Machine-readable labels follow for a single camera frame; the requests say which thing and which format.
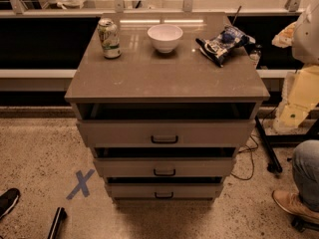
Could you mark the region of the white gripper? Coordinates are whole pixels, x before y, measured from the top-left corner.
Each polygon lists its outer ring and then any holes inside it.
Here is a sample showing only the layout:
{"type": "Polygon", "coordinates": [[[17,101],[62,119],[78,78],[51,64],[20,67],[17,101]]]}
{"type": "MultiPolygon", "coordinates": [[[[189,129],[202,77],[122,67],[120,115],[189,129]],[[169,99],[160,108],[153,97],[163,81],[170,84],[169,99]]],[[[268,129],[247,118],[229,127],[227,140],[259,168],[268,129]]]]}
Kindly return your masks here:
{"type": "Polygon", "coordinates": [[[278,132],[296,129],[319,104],[319,66],[305,65],[286,75],[282,101],[276,111],[273,128],[278,132]]]}

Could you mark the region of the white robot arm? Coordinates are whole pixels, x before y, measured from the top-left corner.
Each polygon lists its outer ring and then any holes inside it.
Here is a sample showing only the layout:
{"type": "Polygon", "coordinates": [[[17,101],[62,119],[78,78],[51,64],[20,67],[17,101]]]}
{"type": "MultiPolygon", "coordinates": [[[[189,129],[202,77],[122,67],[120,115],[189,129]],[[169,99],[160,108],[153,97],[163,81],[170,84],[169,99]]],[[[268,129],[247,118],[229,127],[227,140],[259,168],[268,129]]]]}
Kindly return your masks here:
{"type": "Polygon", "coordinates": [[[313,0],[272,44],[291,47],[293,58],[303,63],[301,70],[286,75],[273,123],[276,131],[288,132],[298,128],[319,104],[319,0],[313,0]]]}

